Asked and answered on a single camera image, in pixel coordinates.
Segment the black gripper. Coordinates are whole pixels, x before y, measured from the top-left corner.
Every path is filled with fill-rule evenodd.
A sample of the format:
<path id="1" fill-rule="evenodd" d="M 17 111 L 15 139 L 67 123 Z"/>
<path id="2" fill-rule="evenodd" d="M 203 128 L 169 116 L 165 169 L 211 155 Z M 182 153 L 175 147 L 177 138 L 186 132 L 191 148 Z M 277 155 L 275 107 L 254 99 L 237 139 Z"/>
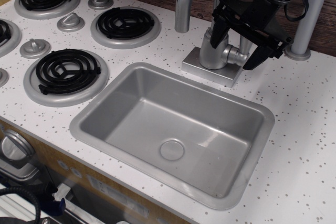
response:
<path id="1" fill-rule="evenodd" d="M 212 14 L 211 46 L 216 49 L 232 29 L 257 45 L 244 70 L 253 70 L 268 58 L 279 58 L 292 44 L 292 38 L 275 17 L 279 7 L 269 0 L 219 0 Z"/>

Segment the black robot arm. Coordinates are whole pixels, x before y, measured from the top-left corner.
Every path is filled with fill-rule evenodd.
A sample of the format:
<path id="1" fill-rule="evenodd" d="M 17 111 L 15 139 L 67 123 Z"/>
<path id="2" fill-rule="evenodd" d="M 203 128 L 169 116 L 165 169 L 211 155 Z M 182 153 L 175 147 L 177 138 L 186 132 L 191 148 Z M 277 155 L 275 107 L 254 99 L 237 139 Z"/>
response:
<path id="1" fill-rule="evenodd" d="M 213 48 L 233 29 L 241 36 L 257 45 L 244 64 L 243 69 L 253 70 L 268 58 L 279 58 L 293 39 L 279 25 L 275 15 L 279 8 L 287 10 L 292 0 L 219 0 L 212 15 L 214 27 L 210 39 Z M 302 0 L 304 11 L 309 9 L 308 0 Z"/>

